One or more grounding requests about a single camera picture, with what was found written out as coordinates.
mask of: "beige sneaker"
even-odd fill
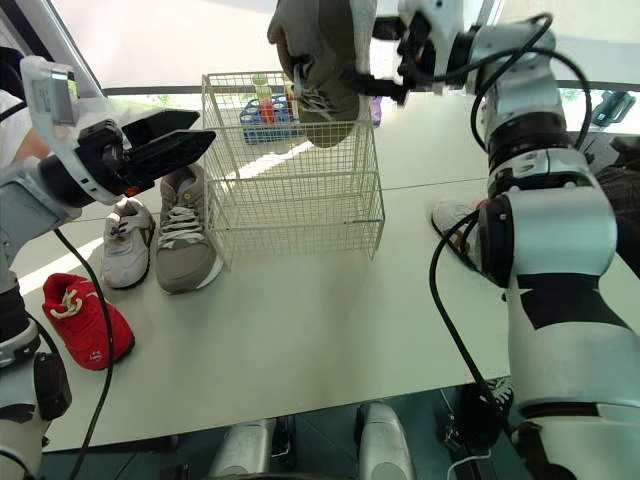
[[[352,125],[322,125],[369,119],[368,99],[343,79],[369,73],[369,46],[377,0],[279,0],[269,25],[283,70],[295,84],[301,123],[309,140],[327,148],[340,143]]]
[[[162,211],[156,276],[167,293],[197,290],[220,273],[222,258],[204,231],[204,171],[197,164],[167,175],[160,184]]]

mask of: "white wire basket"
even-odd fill
[[[203,76],[204,127],[217,134],[204,157],[207,231],[218,253],[227,265],[340,250],[373,258],[385,213],[371,123],[301,124],[282,72],[257,74],[272,94],[266,117],[256,72]]]

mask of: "purple object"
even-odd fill
[[[382,108],[380,108],[380,102],[382,97],[371,97],[369,99],[369,107],[371,109],[371,122],[374,127],[379,127],[382,122]]]

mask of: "shoelace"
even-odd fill
[[[76,299],[75,303],[73,300],[73,297],[77,293],[78,293],[77,290],[71,290],[71,292],[69,291],[64,292],[64,296],[62,297],[61,303],[64,307],[66,307],[67,310],[65,312],[58,312],[52,308],[51,310],[49,310],[49,313],[51,314],[51,316],[60,320],[61,318],[73,317],[74,315],[76,315],[80,311],[80,309],[82,309],[82,299],[81,298]]]
[[[120,220],[120,222],[118,222],[117,225],[114,225],[113,227],[111,227],[111,235],[116,237],[116,238],[124,238],[126,237],[129,233],[131,233],[131,229],[127,228],[127,226],[129,225],[129,222],[126,221],[129,217],[124,217],[122,220]]]
[[[304,87],[304,75],[303,65],[301,63],[296,64],[293,67],[293,83],[294,94],[297,99],[301,100],[300,107],[307,112],[317,113],[325,118],[327,121],[332,121],[332,113],[334,108],[330,104],[329,100],[320,95],[317,90],[306,89]]]
[[[204,240],[200,220],[193,207],[173,207],[160,227],[158,248],[172,248],[176,240],[197,243]]]

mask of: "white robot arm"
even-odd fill
[[[29,240],[78,217],[89,203],[115,203],[121,195],[146,190],[155,179],[195,162],[215,138],[212,131],[187,130],[199,116],[189,111],[154,112],[122,129],[105,113],[78,136],[69,127],[84,124],[82,100],[75,96],[70,67],[27,57],[21,72],[34,128],[54,155],[42,161],[29,158],[0,172],[3,480],[37,471],[49,423],[71,403],[55,345],[25,311],[10,270],[16,254]],[[38,351],[41,336],[48,340],[51,353]]]
[[[460,5],[401,1],[402,22],[386,21],[398,31],[384,36],[401,39],[406,91],[465,88],[479,96],[474,129],[485,101],[482,271],[506,289],[515,403],[527,420],[512,440],[535,478],[636,478],[640,340],[598,291],[616,223],[566,132],[550,60],[571,62],[554,51],[550,15],[464,32]],[[363,77],[361,86],[375,84]]]

